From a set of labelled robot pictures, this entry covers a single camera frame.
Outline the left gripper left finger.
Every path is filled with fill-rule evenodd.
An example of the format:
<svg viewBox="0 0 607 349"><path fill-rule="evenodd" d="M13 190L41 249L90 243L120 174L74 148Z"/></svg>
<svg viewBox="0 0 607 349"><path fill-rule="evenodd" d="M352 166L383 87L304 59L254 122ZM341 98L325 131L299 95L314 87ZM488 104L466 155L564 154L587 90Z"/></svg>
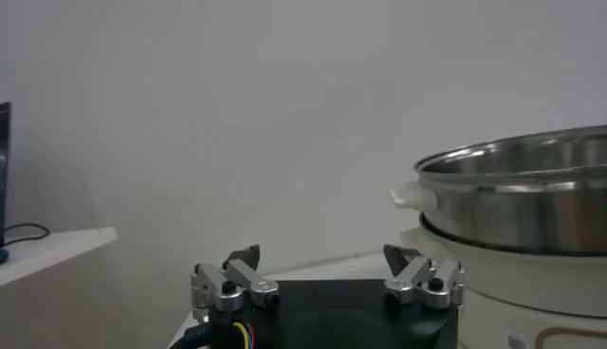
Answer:
<svg viewBox="0 0 607 349"><path fill-rule="evenodd" d="M231 252L221 266L196 264L191 274L193 318L229 319L247 307L275 310L280 287L257 272L260 259L260 246L253 245Z"/></svg>

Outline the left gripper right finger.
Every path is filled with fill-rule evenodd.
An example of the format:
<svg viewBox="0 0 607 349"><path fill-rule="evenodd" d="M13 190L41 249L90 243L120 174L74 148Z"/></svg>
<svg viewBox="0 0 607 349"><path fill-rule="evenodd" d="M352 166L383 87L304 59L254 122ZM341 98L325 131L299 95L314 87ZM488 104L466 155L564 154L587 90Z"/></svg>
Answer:
<svg viewBox="0 0 607 349"><path fill-rule="evenodd" d="M384 281L385 302L400 308L420 302L430 309L461 307L464 303L464 275L460 262L436 263L413 248L385 245L383 254L392 272Z"/></svg>

